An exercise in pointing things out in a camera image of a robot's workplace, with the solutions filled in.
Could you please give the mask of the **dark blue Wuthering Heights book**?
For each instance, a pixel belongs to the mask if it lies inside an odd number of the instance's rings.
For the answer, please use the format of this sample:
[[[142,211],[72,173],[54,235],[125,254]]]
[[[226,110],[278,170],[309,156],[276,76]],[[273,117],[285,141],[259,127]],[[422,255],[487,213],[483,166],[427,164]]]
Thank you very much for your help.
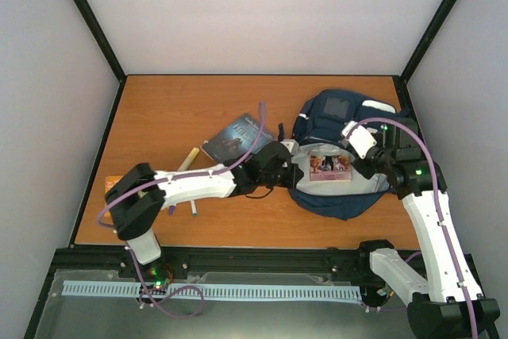
[[[223,130],[204,141],[201,150],[217,163],[243,156],[256,139],[260,123],[251,114],[242,114]]]

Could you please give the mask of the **navy blue student backpack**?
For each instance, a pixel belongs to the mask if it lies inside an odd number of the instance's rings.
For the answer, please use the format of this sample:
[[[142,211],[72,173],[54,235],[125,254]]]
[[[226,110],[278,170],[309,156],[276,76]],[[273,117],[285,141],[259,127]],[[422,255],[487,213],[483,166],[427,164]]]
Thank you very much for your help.
[[[325,90],[306,101],[292,130],[292,139],[299,144],[292,162],[304,177],[288,191],[290,197],[301,208],[326,218],[347,221],[360,216],[390,191],[387,177],[378,174],[365,179],[352,167],[350,182],[311,182],[310,156],[348,156],[352,165],[356,155],[342,143],[341,135],[348,122],[408,114],[407,108],[397,111],[388,103],[342,89]]]

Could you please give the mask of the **Taming of the Shrew book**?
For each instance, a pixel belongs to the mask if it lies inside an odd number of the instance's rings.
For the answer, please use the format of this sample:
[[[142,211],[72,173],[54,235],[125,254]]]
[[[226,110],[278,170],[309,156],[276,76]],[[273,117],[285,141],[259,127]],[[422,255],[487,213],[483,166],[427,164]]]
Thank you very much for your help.
[[[352,165],[348,156],[310,156],[311,182],[350,182]]]

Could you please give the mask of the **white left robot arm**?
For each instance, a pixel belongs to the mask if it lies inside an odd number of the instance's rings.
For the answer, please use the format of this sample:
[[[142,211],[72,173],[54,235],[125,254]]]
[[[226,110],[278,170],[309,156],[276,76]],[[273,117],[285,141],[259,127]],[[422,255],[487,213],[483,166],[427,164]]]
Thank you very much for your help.
[[[256,154],[189,171],[154,171],[138,164],[106,192],[98,223],[126,243],[141,272],[157,277],[165,258],[152,226],[161,210],[204,198],[250,195],[259,187],[293,189],[303,178],[292,162],[297,149],[294,140],[272,141]]]

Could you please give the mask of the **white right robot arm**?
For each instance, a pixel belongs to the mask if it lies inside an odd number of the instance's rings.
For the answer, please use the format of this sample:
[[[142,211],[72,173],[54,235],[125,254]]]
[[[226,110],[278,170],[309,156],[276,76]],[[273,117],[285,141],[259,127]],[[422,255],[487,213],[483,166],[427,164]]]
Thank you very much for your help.
[[[477,338],[500,315],[484,295],[465,259],[449,210],[447,185],[438,164],[423,148],[399,161],[395,150],[368,144],[355,148],[353,167],[370,178],[384,174],[402,201],[417,234],[425,274],[390,248],[370,253],[370,269],[406,305],[417,338]]]

